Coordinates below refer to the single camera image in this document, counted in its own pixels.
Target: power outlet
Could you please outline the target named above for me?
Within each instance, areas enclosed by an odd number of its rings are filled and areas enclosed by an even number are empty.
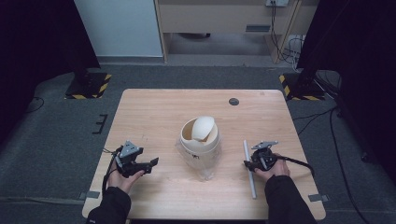
[[[265,5],[267,7],[273,7],[275,3],[275,6],[277,7],[286,7],[289,3],[289,0],[267,0]]]

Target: wire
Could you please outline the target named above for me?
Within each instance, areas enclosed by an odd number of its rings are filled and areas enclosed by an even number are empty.
[[[105,153],[114,153],[113,151],[110,151],[110,150],[106,149],[105,147],[103,148],[102,151],[105,152]]]
[[[294,64],[294,61],[291,61],[291,62],[288,61],[288,58],[289,58],[291,55],[286,55],[287,57],[285,58],[285,56],[284,56],[285,54],[284,54],[283,52],[281,52],[281,50],[280,50],[280,48],[279,48],[279,45],[277,44],[277,37],[276,37],[276,32],[275,32],[276,0],[272,0],[272,1],[271,1],[271,6],[272,6],[271,40],[272,40],[273,44],[274,44],[275,47],[276,47],[277,58],[280,59],[280,60],[282,60],[282,61],[285,61],[286,63]]]
[[[297,119],[309,119],[309,118],[312,118],[312,119],[309,120],[308,123],[306,123],[305,126],[298,132],[298,135],[300,135],[300,134],[308,127],[308,125],[309,125],[312,121],[314,121],[315,119],[317,119],[318,117],[320,117],[320,116],[322,116],[322,115],[325,115],[325,114],[327,114],[327,113],[333,111],[336,107],[337,107],[337,106],[333,107],[332,109],[326,110],[326,111],[324,111],[324,112],[322,112],[322,113],[319,113],[319,114],[313,114],[313,115],[309,115],[309,116],[306,116],[306,117],[297,118]]]
[[[342,175],[343,175],[344,183],[345,183],[345,185],[346,185],[347,196],[349,197],[349,200],[351,201],[353,207],[355,208],[356,212],[357,212],[358,215],[361,217],[361,219],[362,219],[365,223],[369,224],[369,221],[363,216],[363,214],[362,214],[361,211],[359,210],[358,206],[356,205],[355,200],[354,200],[353,197],[352,197],[352,194],[351,194],[350,189],[349,189],[349,185],[348,185],[348,183],[347,183],[347,177],[346,177],[346,174],[345,174],[345,171],[344,171],[344,166],[343,166],[343,163],[341,163],[340,152],[339,152],[339,150],[338,150],[337,140],[336,140],[336,138],[335,138],[334,129],[333,129],[333,126],[332,126],[332,113],[334,112],[335,109],[336,109],[336,108],[333,108],[333,109],[332,109],[332,112],[330,113],[330,128],[331,128],[331,130],[332,130],[332,140],[334,141],[335,152],[336,152],[336,154],[337,154],[338,164],[340,165],[341,173],[342,173]]]
[[[284,48],[285,50],[287,50],[289,53],[282,53],[283,55],[285,55],[285,56],[287,56],[286,57],[286,59],[288,59],[289,57],[294,57],[294,56],[296,56],[297,54],[301,54],[299,51],[296,51],[296,50],[293,50],[292,49],[292,47],[291,47],[291,41],[293,41],[294,40],[294,42],[296,41],[296,40],[300,40],[300,46],[303,44],[303,42],[304,42],[304,40],[303,39],[301,39],[301,38],[298,38],[298,37],[294,37],[294,38],[292,38],[292,39],[290,39],[289,40],[289,48],[287,49],[287,48]]]
[[[310,164],[308,164],[306,162],[297,161],[295,159],[292,159],[292,158],[289,158],[289,157],[284,157],[284,156],[276,156],[276,158],[279,159],[279,160],[291,161],[291,162],[297,163],[299,165],[305,166],[311,171],[312,176],[315,177],[314,167],[312,167]]]
[[[114,169],[112,171],[110,171],[110,173],[108,173],[109,175],[111,175],[111,173],[115,172],[117,169]]]
[[[108,180],[108,178],[110,177],[110,174],[114,171],[114,170],[113,170],[113,171],[110,172],[110,169],[111,169],[111,165],[113,164],[113,161],[114,161],[114,159],[116,158],[117,154],[112,153],[111,155],[112,155],[112,157],[111,157],[110,164],[108,165],[107,172],[106,172],[105,176],[103,177],[102,195],[105,195],[106,186],[107,186],[107,180]]]
[[[336,86],[330,82],[329,78],[327,77],[327,71],[325,71],[324,76],[325,78],[323,78],[319,74],[319,71],[317,71],[314,80],[322,88],[322,90],[328,93],[328,95],[333,99],[338,96],[340,91],[341,76],[338,77]]]
[[[317,83],[317,85],[320,87],[320,89],[326,93],[326,95],[328,95],[330,98],[334,99],[333,96],[331,96],[316,80],[314,80],[315,83]]]
[[[43,105],[44,105],[44,99],[43,98],[41,98],[41,97],[38,97],[38,96],[35,96],[35,97],[33,97],[33,99],[36,99],[36,100],[41,100],[41,105],[38,107],[38,108],[36,108],[36,109],[33,109],[33,110],[29,110],[29,111],[26,111],[25,113],[26,114],[29,114],[29,113],[32,113],[32,112],[35,112],[35,111],[37,111],[37,110],[39,110]]]

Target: sleeve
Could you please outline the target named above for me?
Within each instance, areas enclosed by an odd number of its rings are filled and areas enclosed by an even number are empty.
[[[131,198],[119,188],[109,187],[100,205],[88,214],[87,224],[125,224],[131,209]]]
[[[289,176],[273,175],[268,179],[265,196],[269,207],[269,224],[317,223]]]

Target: white cabinet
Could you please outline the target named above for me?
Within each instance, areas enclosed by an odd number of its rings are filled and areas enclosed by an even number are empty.
[[[162,57],[153,0],[75,0],[99,61]]]

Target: wooden table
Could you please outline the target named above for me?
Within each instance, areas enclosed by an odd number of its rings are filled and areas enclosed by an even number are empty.
[[[239,105],[230,105],[236,98]],[[183,125],[208,115],[221,134],[221,157],[215,177],[202,181],[182,160],[175,147]],[[278,141],[274,152],[306,161],[281,91],[263,90],[126,90],[111,126],[105,148],[114,150],[131,140],[144,148],[137,161],[159,157],[150,175],[134,185],[128,218],[148,219],[267,219],[264,183],[255,178],[258,198],[253,200],[248,171],[243,165],[243,141],[251,147],[261,140]],[[90,191],[101,191],[110,155],[103,153]],[[288,162],[291,177],[316,219],[325,218],[322,202],[309,169]],[[87,198],[82,214],[101,202]]]

